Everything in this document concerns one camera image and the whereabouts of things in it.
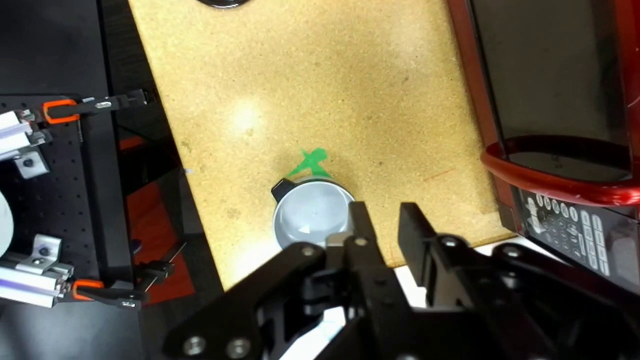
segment black mug handle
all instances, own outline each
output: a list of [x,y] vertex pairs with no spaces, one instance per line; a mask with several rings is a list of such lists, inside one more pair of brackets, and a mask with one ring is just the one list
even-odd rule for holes
[[293,190],[293,188],[295,187],[296,183],[291,180],[282,178],[274,187],[271,188],[271,194],[273,195],[273,198],[276,200],[276,202],[280,202],[284,195],[287,195],[287,193]]

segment dark circular object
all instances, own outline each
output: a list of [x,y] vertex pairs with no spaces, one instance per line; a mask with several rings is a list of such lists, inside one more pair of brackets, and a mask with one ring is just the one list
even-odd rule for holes
[[201,3],[218,9],[231,9],[246,3],[249,0],[199,0]]

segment orange clamp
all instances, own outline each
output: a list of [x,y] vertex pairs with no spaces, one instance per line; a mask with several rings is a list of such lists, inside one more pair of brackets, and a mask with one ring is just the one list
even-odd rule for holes
[[47,119],[47,122],[50,124],[62,124],[63,122],[72,122],[72,121],[78,121],[80,120],[80,115],[78,114],[74,114],[71,116],[67,116],[67,117],[61,117],[58,119],[52,119],[49,116],[49,109],[50,108],[55,108],[56,106],[73,106],[76,105],[77,103],[75,102],[75,100],[72,99],[62,99],[62,100],[55,100],[55,101],[47,101],[42,105],[42,113],[44,114],[44,118]]
[[71,286],[71,292],[76,300],[93,301],[90,297],[86,297],[77,293],[78,286],[85,286],[87,288],[103,288],[104,283],[100,280],[78,279]]

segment microwave handle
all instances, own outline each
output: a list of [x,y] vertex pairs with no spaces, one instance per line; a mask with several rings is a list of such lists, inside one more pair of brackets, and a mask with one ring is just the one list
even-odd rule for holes
[[637,179],[610,183],[567,179],[512,163],[502,155],[500,144],[493,143],[480,155],[480,160],[493,175],[523,190],[581,205],[640,205],[640,181]]

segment microwave keypad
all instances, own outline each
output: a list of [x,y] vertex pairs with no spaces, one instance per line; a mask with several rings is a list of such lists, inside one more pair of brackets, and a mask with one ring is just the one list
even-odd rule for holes
[[610,276],[602,219],[597,214],[544,195],[524,191],[522,195],[529,210],[527,227],[535,237],[593,271]]

